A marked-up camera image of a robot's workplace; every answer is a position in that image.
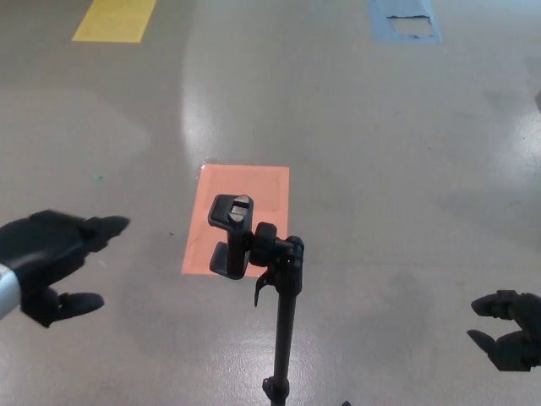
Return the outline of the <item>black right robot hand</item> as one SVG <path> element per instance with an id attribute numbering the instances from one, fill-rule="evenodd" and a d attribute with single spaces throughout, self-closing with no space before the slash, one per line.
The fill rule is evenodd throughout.
<path id="1" fill-rule="evenodd" d="M 483 317 L 514 321 L 519 330 L 497 339 L 478 331 L 467 335 L 499 371 L 529 372 L 540 366 L 540 297 L 515 290 L 498 290 L 475 299 L 473 311 Z"/>

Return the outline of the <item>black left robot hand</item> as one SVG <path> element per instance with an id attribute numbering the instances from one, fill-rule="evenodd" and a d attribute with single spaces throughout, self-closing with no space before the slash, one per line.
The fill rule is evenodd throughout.
<path id="1" fill-rule="evenodd" d="M 88 255 L 104 250 L 130 220 L 78 217 L 45 210 L 1 226 L 1 317 L 16 309 L 48 328 L 99 310 L 96 293 L 57 293 L 52 285 L 81 269 Z"/>

